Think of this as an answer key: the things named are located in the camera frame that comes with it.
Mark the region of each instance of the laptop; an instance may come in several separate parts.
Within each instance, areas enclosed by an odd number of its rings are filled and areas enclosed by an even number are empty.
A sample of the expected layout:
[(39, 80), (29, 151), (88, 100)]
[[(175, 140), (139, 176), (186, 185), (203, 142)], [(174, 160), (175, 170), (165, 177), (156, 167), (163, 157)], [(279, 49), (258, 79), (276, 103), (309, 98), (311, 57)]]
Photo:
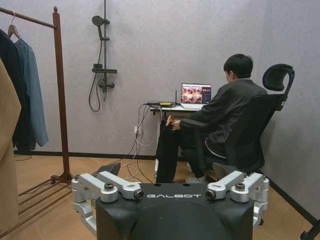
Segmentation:
[(187, 110), (200, 110), (211, 102), (211, 85), (181, 83), (181, 106)]

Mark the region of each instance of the clothes rack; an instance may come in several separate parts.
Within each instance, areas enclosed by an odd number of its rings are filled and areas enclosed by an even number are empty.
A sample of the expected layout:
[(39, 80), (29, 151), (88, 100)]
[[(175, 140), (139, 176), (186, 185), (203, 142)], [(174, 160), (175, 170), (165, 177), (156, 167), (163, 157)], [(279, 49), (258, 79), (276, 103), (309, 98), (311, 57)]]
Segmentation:
[[(53, 194), (61, 191), (62, 189), (66, 188), (68, 185), (71, 184), (71, 180), (73, 178), (73, 175), (70, 172), (70, 163), (69, 163), (69, 150), (68, 150), (68, 135), (67, 135), (67, 114), (66, 114), (66, 99), (65, 99), (65, 83), (64, 83), (64, 67), (63, 67), (63, 54), (62, 54), (62, 39), (61, 39), (61, 24), (60, 24), (60, 15), (58, 13), (58, 9), (55, 6), (53, 8), (53, 13), (52, 13), (52, 18), (53, 18), (53, 24), (41, 21), (41, 20), (37, 20), (35, 18), (29, 17), (29, 16), (25, 16), (22, 15), (20, 13), (15, 13), (11, 10), (5, 9), (0, 7), (0, 12), (8, 14), (8, 15), (12, 15), (15, 16), (16, 18), (20, 18), (35, 24), (39, 24), (48, 28), (52, 28), (53, 29), (53, 35), (54, 35), (54, 48), (55, 48), (55, 63), (56, 63), (56, 78), (57, 78), (57, 87), (58, 87), (58, 101), (59, 101), (59, 116), (60, 116), (60, 131), (61, 131), (61, 144), (62, 144), (62, 162), (63, 162), (63, 173), (58, 176), (58, 175), (52, 175), (50, 177), (50, 179), (34, 186), (31, 187), (30, 189), (20, 193), (18, 196), (22, 196), (26, 193), (29, 193), (30, 191), (37, 189), (41, 186), (44, 186), (46, 184), (48, 184), (49, 182), (51, 182), (51, 186), (46, 187), (44, 190), (32, 195), (31, 197), (28, 197), (26, 199), (24, 199), (23, 201), (21, 201), (19, 203), (19, 205), (22, 205), (26, 202), (28, 202), (29, 200), (31, 200), (32, 198), (44, 193), (45, 191), (51, 189), (52, 187), (56, 186), (57, 184), (65, 184), (64, 187), (59, 188), (58, 190), (54, 191), (53, 193), (50, 193), (47, 196), (44, 196), (44, 198), (38, 200), (36, 203), (24, 208), (22, 211), (20, 211), (19, 214), (21, 214), (22, 212), (28, 211), (29, 209), (33, 208), (34, 206), (36, 206), (38, 203), (44, 201), (46, 198), (52, 196)], [(55, 200), (51, 201), (50, 203), (48, 203), (46, 206), (42, 207), (40, 210), (32, 213), (30, 216), (28, 216), (27, 218), (23, 219), (22, 221), (20, 221), (17, 225), (15, 225), (14, 227), (10, 228), (9, 230), (7, 230), (6, 232), (0, 234), (0, 239), (9, 234), (10, 232), (12, 232), (13, 230), (15, 230), (16, 228), (18, 228), (19, 226), (21, 226), (22, 224), (26, 223), (27, 221), (29, 221), (30, 219), (32, 219), (33, 217), (37, 216), (38, 214), (40, 214), (41, 212), (43, 212), (44, 210), (46, 210), (47, 208), (49, 208), (50, 206), (52, 206), (53, 204), (55, 204), (56, 202), (58, 202), (59, 200), (61, 200), (62, 198), (64, 198), (65, 196), (67, 196), (68, 194), (71, 193), (71, 190), (69, 190), (68, 192), (64, 193), (63, 195), (59, 196), (58, 198), (56, 198)]]

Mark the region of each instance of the baseboard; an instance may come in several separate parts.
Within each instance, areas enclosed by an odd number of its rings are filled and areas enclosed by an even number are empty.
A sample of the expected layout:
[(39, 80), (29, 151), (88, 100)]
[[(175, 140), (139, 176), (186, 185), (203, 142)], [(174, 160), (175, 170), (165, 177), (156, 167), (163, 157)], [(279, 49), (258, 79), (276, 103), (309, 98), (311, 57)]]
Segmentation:
[(274, 181), (272, 181), (268, 176), (267, 178), (270, 181), (270, 186), (286, 200), (298, 213), (300, 213), (310, 224), (315, 225), (317, 219), (313, 217), (307, 210), (305, 210), (299, 203), (297, 203), (292, 197), (290, 197), (285, 191), (283, 191)]
[[(62, 156), (61, 151), (30, 151), (30, 152), (19, 152), (13, 151), (16, 155), (37, 155), (37, 156)], [(89, 153), (89, 152), (69, 152), (69, 157), (84, 157), (84, 158), (106, 158), (106, 159), (132, 159), (133, 154), (106, 154), (106, 153)], [(154, 155), (136, 155), (135, 159), (141, 160), (155, 160)]]

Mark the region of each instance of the chair headrest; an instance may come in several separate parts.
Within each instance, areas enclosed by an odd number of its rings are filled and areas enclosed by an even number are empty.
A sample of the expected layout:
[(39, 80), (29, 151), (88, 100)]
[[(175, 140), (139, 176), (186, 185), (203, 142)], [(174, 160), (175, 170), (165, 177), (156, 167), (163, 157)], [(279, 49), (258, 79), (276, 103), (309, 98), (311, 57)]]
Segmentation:
[(285, 89), (284, 78), (287, 74), (289, 74), (289, 84), (287, 88), (290, 88), (295, 78), (293, 67), (283, 63), (273, 65), (269, 67), (263, 75), (263, 86), (272, 91), (283, 91)]

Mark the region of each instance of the gray sneaker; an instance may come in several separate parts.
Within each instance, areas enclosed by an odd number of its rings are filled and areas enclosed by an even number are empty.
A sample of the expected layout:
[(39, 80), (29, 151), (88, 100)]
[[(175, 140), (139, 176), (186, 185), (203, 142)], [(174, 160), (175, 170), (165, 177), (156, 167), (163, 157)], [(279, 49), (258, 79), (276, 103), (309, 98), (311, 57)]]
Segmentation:
[(199, 178), (196, 177), (187, 177), (185, 179), (185, 182), (187, 184), (207, 184), (208, 182), (206, 181), (206, 176), (202, 176)]

